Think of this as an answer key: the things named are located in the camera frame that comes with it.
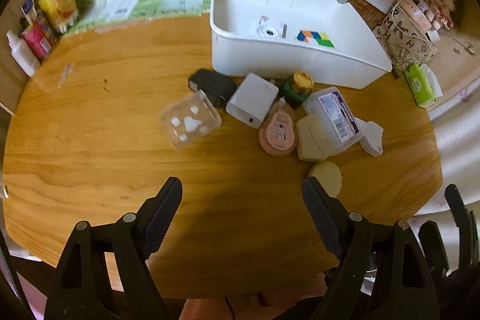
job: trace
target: colorful sticker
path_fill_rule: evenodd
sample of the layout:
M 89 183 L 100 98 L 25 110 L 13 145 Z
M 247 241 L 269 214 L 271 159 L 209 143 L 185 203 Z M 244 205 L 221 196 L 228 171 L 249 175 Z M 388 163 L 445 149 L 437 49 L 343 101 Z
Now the colorful sticker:
M 297 35 L 297 40 L 303 43 L 313 43 L 321 46 L 326 46 L 328 48 L 335 48 L 332 41 L 330 41 L 327 34 L 324 32 L 300 31 Z

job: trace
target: white box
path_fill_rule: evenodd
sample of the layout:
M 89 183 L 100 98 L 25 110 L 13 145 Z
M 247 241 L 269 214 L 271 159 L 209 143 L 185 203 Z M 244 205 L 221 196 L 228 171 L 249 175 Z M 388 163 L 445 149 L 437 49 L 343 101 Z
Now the white box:
M 258 75 L 248 74 L 227 102 L 226 112 L 258 129 L 278 94 L 278 87 Z
M 210 26 L 213 68 L 229 76 L 302 70 L 316 83 L 364 88 L 392 70 L 352 5 L 337 0 L 212 0 Z M 301 30 L 326 33 L 335 48 L 298 41 Z

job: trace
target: wooden table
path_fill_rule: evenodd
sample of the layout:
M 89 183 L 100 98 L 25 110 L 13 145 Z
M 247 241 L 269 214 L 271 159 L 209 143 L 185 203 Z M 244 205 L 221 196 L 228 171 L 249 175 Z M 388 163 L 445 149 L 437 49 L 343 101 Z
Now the wooden table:
M 224 111 L 219 129 L 180 152 L 162 133 L 159 112 L 210 66 L 210 39 L 208 16 L 62 39 L 26 86 L 7 136 L 5 221 L 18 244 L 55 266 L 78 221 L 117 221 L 176 176 L 182 204 L 147 262 L 164 297 L 253 292 L 336 264 L 302 202 L 311 163 L 267 155 L 258 131 Z M 356 116 L 385 132 L 381 157 L 357 143 L 331 158 L 344 176 L 339 198 L 372 222 L 409 218 L 442 183 L 426 111 L 404 77 L 341 90 Z M 121 289 L 108 255 L 112 287 Z

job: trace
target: barcode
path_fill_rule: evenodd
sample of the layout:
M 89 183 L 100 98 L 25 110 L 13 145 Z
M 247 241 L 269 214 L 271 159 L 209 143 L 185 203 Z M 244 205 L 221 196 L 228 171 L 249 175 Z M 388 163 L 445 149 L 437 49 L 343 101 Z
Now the barcode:
M 333 124 L 335 125 L 335 128 L 337 128 L 337 132 L 341 140 L 349 136 L 349 134 L 347 133 L 347 130 L 345 129 L 345 125 L 340 118 L 338 118 L 337 120 L 334 120 Z

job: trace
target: yellow package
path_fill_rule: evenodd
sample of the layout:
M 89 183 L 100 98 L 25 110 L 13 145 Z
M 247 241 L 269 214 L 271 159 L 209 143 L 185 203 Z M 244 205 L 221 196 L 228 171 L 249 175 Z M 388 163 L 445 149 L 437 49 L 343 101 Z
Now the yellow package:
M 75 0 L 39 0 L 38 5 L 50 27 L 59 33 L 65 33 L 78 18 Z

